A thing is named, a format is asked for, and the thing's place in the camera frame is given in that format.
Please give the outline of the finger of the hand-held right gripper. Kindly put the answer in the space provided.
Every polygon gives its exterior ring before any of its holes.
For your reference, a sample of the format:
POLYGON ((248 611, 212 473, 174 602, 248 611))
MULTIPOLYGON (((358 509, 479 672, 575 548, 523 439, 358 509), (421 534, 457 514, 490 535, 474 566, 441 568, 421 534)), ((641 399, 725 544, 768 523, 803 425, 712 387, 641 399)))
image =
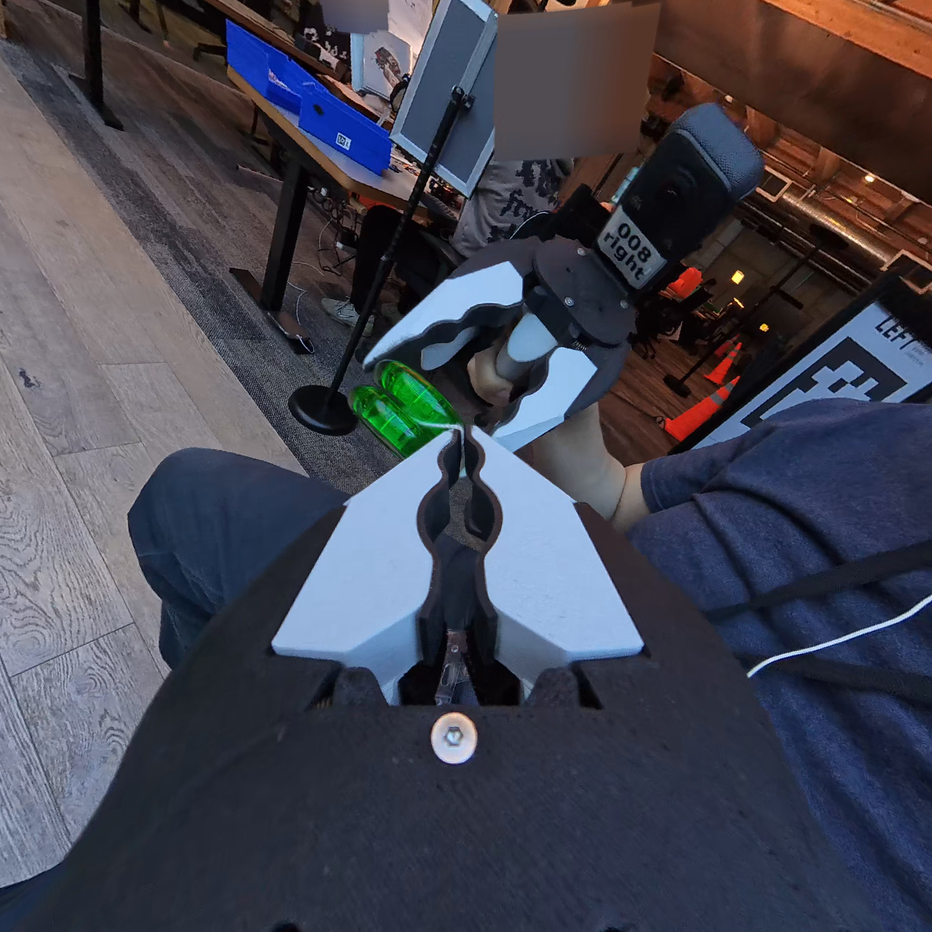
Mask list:
POLYGON ((511 452, 526 447, 566 420, 596 372, 584 352, 556 348, 541 366, 535 366, 533 384, 506 406, 489 435, 511 452))
POLYGON ((483 328, 499 330, 523 304, 524 279, 509 262, 450 277, 390 328, 363 367, 383 362, 433 371, 450 362, 483 328))

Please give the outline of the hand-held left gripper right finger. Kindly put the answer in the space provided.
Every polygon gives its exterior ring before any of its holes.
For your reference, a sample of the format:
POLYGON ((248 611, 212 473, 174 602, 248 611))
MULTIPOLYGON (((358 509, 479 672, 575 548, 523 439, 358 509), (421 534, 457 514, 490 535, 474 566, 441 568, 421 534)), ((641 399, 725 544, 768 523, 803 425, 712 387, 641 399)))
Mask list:
POLYGON ((466 529, 482 542, 473 641, 530 698, 549 669, 642 654, 645 643, 572 498, 491 436, 466 429, 466 529))

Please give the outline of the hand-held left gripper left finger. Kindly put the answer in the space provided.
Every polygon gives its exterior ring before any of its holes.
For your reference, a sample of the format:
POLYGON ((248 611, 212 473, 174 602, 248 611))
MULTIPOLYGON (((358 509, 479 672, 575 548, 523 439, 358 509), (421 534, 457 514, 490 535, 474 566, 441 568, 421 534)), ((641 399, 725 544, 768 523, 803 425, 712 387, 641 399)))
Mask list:
POLYGON ((273 636, 278 656, 371 672, 390 705, 421 661, 417 616, 434 575, 425 508, 460 472, 463 430, 441 433, 352 496, 273 636))

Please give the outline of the green yoyo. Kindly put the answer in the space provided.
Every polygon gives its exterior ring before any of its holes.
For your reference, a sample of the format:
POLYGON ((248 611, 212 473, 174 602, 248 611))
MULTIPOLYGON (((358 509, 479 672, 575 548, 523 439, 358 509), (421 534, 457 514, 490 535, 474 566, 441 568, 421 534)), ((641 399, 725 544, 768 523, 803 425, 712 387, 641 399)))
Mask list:
POLYGON ((393 360, 375 368, 375 383, 353 388, 349 405, 359 423, 401 459, 437 436, 462 428, 448 399, 415 369, 393 360))

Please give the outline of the person's right forearm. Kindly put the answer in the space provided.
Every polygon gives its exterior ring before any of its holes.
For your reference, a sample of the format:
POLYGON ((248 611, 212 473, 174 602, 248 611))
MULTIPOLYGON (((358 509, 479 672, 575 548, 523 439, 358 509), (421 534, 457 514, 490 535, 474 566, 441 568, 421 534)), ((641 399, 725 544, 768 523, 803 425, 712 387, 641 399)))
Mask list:
POLYGON ((626 533, 649 514, 643 463, 624 465, 608 451, 599 406, 592 404, 530 445, 533 468, 577 503, 626 533))

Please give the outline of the person's right hand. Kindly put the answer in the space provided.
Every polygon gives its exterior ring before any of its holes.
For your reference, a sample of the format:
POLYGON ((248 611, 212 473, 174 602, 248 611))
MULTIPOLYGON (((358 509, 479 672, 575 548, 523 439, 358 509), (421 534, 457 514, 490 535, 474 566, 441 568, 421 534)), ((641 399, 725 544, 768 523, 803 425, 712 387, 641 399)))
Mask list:
POLYGON ((467 375, 473 392, 488 405, 475 423, 486 433, 493 433, 501 422, 505 409, 528 388, 528 379, 517 382, 502 377, 497 370, 498 356, 504 343, 495 343, 472 356, 467 364, 467 375))

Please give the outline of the person's dark pants leg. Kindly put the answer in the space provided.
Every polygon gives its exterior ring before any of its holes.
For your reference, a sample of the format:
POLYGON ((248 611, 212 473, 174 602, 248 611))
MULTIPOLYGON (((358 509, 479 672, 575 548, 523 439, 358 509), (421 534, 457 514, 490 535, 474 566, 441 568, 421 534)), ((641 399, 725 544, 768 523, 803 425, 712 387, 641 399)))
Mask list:
POLYGON ((177 668, 218 612, 348 496, 316 477, 216 449, 162 460, 127 515, 160 602, 158 648, 177 668))

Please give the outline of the black floor stand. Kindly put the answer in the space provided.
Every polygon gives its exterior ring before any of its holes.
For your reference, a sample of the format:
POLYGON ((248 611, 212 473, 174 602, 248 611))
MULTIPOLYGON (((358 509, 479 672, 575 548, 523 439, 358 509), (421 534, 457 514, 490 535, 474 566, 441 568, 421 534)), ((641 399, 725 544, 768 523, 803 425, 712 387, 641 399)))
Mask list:
POLYGON ((340 392, 340 387, 363 338, 367 322, 375 309, 377 298, 395 265, 399 244, 405 230, 411 224, 437 160, 442 154, 458 116, 463 110, 469 110, 472 107, 472 100, 472 96, 463 87, 454 86, 452 88, 449 102, 438 123, 411 195, 386 248, 380 255, 366 300, 360 308, 357 308, 356 324, 351 331, 330 384, 326 387, 319 384, 300 387, 289 398, 288 407, 293 417, 316 433, 342 436, 351 433, 355 428, 356 415, 353 413, 347 397, 340 392))

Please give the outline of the wooden table with black legs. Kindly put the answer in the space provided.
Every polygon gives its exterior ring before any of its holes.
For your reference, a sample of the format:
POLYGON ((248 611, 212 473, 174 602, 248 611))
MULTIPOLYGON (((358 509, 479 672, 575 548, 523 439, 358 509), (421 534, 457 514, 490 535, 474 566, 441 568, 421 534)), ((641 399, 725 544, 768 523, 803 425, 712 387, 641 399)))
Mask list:
POLYGON ((231 66, 227 66, 227 76, 258 111, 272 142, 286 155, 264 276, 259 281, 248 270, 238 267, 231 267, 230 273, 285 337, 290 348, 296 354, 310 354, 311 333, 298 321, 295 310, 286 309, 284 299, 311 183, 322 182, 328 193, 361 196, 402 209, 416 177, 406 171, 391 170, 377 175, 306 134, 299 128, 295 115, 265 99, 231 66))
MULTIPOLYGON (((312 74, 341 80, 349 74, 345 62, 337 61, 335 67, 313 58, 309 53, 299 49, 295 41, 280 29, 268 17, 264 17, 250 6, 238 1, 206 1, 203 3, 222 15, 226 20, 236 23, 241 29, 266 42, 268 45, 293 58, 312 74)), ((111 110, 103 94, 103 69, 101 47, 100 1, 86 1, 81 13, 83 34, 84 75, 70 75, 73 84, 85 96, 88 103, 109 128, 122 132, 124 127, 117 115, 111 110)))

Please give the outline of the grey panel on stand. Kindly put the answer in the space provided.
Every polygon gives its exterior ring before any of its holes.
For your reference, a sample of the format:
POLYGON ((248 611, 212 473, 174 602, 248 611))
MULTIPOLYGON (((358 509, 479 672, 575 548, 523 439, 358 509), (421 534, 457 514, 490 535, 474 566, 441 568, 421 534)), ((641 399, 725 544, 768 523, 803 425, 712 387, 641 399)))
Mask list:
POLYGON ((423 164, 455 92, 460 103, 433 174, 472 196, 493 155, 498 14, 484 2, 439 4, 416 63, 391 141, 423 164))

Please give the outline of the blue plastic bin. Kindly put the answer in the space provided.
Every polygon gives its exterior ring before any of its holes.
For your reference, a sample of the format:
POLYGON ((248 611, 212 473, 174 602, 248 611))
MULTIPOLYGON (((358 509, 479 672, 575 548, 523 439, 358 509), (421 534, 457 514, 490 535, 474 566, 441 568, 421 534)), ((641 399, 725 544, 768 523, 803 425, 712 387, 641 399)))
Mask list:
POLYGON ((325 94, 328 89, 287 54, 227 19, 227 65, 266 100, 298 115, 306 86, 325 94))
POLYGON ((376 174, 390 168, 392 143, 385 128, 319 84, 305 83, 299 96, 297 125, 305 134, 376 174))

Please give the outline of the white printed box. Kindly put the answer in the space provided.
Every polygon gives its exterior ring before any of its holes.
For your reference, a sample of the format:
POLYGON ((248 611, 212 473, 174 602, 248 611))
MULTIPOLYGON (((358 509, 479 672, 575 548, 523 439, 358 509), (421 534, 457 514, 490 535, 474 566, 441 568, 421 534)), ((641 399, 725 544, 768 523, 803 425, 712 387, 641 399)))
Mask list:
POLYGON ((388 31, 350 34, 352 89, 360 95, 389 100, 396 85, 412 66, 412 50, 388 31))

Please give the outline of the person's blue shirt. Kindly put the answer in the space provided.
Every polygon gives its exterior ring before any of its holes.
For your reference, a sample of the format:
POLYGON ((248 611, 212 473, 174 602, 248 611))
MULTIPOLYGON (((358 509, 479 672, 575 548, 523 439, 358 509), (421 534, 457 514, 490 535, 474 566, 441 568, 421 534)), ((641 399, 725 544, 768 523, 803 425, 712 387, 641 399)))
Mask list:
MULTIPOLYGON (((930 541, 930 407, 821 400, 626 469, 616 518, 702 612, 930 541)), ((752 680, 816 820, 885 930, 930 930, 931 718, 890 695, 752 680)))

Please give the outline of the black framed tag sign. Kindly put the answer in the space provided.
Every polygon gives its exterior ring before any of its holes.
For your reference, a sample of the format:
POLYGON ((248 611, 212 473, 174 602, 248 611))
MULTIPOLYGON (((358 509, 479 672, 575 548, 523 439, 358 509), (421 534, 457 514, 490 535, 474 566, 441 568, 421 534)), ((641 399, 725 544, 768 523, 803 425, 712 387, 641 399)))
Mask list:
POLYGON ((929 402, 930 351, 930 293, 883 274, 779 364, 747 388, 734 388, 718 413, 671 453, 738 437, 803 402, 929 402))

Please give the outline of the black stanchion post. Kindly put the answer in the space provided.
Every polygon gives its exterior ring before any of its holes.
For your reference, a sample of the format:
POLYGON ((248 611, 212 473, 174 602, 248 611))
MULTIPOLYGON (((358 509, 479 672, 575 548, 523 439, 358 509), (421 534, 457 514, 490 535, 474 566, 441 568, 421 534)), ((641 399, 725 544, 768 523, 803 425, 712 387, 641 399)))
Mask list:
POLYGON ((715 353, 720 346, 724 345, 730 339, 736 336, 746 323, 755 319, 755 317, 763 311, 765 306, 775 298, 783 301, 790 307, 797 310, 801 310, 804 307, 802 302, 797 297, 794 297, 783 288, 774 287, 769 289, 765 295, 750 309, 733 318, 731 325, 727 329, 723 330, 714 341, 709 343, 705 354, 683 376, 675 377, 673 375, 665 375, 663 379, 665 385, 681 398, 690 397, 691 389, 688 385, 689 379, 700 368, 702 368, 702 366, 704 366, 708 360, 715 356, 715 353))

